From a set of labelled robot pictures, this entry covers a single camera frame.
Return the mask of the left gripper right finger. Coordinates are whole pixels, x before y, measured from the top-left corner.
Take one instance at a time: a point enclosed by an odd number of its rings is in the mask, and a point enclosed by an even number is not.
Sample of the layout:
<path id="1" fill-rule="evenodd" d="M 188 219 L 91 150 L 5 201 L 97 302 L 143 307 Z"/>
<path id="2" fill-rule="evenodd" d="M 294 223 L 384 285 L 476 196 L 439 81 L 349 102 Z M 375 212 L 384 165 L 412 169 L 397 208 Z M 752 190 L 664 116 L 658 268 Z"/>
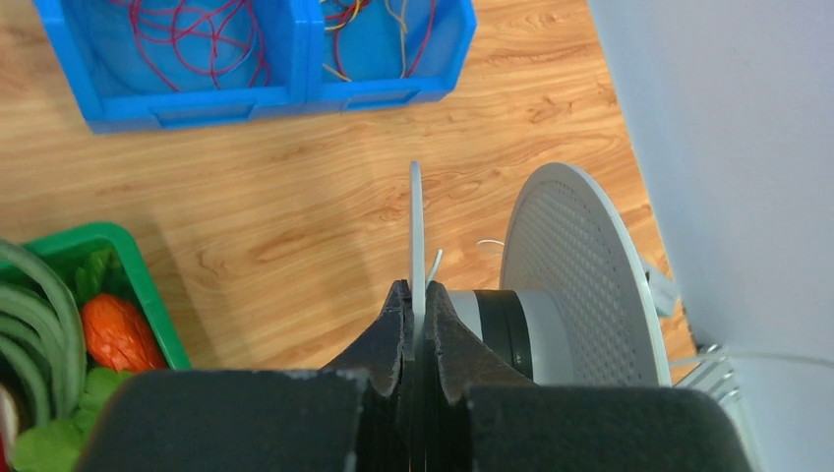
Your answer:
<path id="1" fill-rule="evenodd" d="M 694 389 L 539 386 L 427 290 L 429 471 L 746 471 L 731 420 Z"/>

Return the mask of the white perforated spool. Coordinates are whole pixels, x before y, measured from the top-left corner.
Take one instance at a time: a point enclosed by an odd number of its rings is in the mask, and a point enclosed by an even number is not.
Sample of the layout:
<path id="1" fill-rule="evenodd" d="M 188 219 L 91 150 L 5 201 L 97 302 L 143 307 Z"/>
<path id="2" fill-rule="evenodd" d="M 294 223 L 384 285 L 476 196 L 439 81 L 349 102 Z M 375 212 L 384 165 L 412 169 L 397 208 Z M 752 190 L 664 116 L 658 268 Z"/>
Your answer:
<path id="1" fill-rule="evenodd" d="M 672 382 L 641 259 L 600 185 L 566 163 L 539 167 L 514 204 L 500 294 L 505 361 L 537 384 L 669 386 Z"/>

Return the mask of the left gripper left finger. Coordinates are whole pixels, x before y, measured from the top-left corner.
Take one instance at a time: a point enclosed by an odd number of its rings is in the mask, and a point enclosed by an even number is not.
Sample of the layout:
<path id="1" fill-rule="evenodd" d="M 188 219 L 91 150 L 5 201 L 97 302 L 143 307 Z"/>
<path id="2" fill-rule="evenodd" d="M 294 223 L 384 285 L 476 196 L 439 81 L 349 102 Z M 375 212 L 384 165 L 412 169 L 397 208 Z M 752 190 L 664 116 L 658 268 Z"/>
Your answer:
<path id="1" fill-rule="evenodd" d="M 158 370 L 121 385 L 80 471 L 406 471 L 402 406 L 411 297 L 318 370 Z"/>

